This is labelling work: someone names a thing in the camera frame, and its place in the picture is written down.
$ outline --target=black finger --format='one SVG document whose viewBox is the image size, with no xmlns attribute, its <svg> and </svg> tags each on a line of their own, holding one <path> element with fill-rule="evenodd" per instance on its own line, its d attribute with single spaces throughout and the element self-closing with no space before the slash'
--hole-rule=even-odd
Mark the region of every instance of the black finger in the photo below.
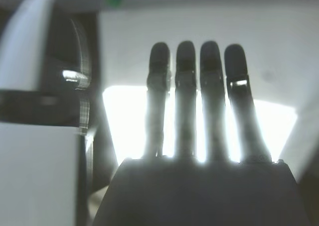
<svg viewBox="0 0 319 226">
<path fill-rule="evenodd" d="M 243 48 L 233 44 L 225 50 L 228 97 L 235 115 L 242 162 L 269 162 L 270 153 L 263 141 L 251 94 Z"/>
<path fill-rule="evenodd" d="M 175 84 L 175 154 L 189 157 L 196 145 L 195 48 L 190 41 L 178 46 Z"/>
<path fill-rule="evenodd" d="M 200 50 L 200 85 L 208 160 L 228 160 L 225 90 L 219 48 L 205 42 Z"/>
<path fill-rule="evenodd" d="M 165 43 L 157 43 L 151 51 L 147 79 L 145 157 L 162 156 L 164 111 L 169 80 L 169 49 Z"/>
</svg>

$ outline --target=light panel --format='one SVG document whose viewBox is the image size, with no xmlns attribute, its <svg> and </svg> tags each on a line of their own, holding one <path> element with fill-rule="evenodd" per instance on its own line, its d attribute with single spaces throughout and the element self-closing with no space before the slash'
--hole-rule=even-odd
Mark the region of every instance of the light panel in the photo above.
<svg viewBox="0 0 319 226">
<path fill-rule="evenodd" d="M 146 87 L 112 86 L 103 93 L 105 110 L 119 164 L 129 157 L 141 158 L 145 148 Z M 206 160 L 204 123 L 201 94 L 196 98 L 197 158 Z M 257 119 L 265 143 L 273 161 L 277 161 L 294 124 L 297 115 L 292 107 L 254 100 Z M 175 89 L 165 105 L 163 154 L 174 156 L 174 110 Z M 226 130 L 230 159 L 239 162 L 240 147 L 234 115 L 226 97 Z"/>
</svg>

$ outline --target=white panel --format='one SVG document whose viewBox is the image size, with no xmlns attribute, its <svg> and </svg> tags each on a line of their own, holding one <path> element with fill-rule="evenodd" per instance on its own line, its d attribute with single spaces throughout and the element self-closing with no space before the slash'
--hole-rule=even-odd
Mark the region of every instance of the white panel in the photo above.
<svg viewBox="0 0 319 226">
<path fill-rule="evenodd" d="M 0 89 L 36 91 L 54 0 L 25 0 L 0 42 Z"/>
<path fill-rule="evenodd" d="M 296 109 L 298 131 L 293 131 L 294 140 L 288 139 L 282 158 L 298 179 L 311 160 L 319 130 L 314 124 L 318 115 L 306 117 L 305 113 L 310 106 L 319 107 L 318 16 L 319 3 L 310 0 L 225 0 L 102 12 L 103 86 L 145 86 L 150 51 L 158 41 L 166 42 L 171 50 L 173 76 L 181 41 L 193 41 L 197 72 L 204 41 L 217 41 L 222 59 L 229 44 L 240 43 L 254 98 Z M 304 118 L 314 127 L 311 132 L 299 125 Z M 308 152 L 299 157 L 301 142 Z"/>
<path fill-rule="evenodd" d="M 0 225 L 73 226 L 77 128 L 0 123 Z"/>
</svg>

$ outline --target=bright white light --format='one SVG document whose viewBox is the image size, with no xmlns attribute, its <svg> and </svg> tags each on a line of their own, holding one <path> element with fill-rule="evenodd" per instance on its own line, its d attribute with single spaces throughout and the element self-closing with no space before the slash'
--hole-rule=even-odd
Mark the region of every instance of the bright white light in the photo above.
<svg viewBox="0 0 319 226">
<path fill-rule="evenodd" d="M 129 157 L 138 159 L 145 148 L 145 115 L 146 87 L 113 86 L 103 93 L 112 140 L 119 164 Z M 174 110 L 175 89 L 170 90 L 170 98 L 166 102 L 164 116 L 163 154 L 174 155 Z M 297 120 L 295 110 L 279 104 L 254 100 L 257 119 L 262 135 L 272 155 L 277 161 L 290 132 Z M 240 148 L 236 124 L 230 103 L 226 97 L 226 128 L 230 159 L 239 162 Z M 196 99 L 197 158 L 200 162 L 206 159 L 204 124 L 201 94 Z"/>
</svg>

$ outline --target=green object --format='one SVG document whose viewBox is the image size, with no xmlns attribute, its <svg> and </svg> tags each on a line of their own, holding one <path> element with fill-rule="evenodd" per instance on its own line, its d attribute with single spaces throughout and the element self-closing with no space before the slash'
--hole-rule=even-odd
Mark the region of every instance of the green object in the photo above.
<svg viewBox="0 0 319 226">
<path fill-rule="evenodd" d="M 106 2 L 111 7 L 119 7 L 122 3 L 122 0 L 106 0 Z"/>
</svg>

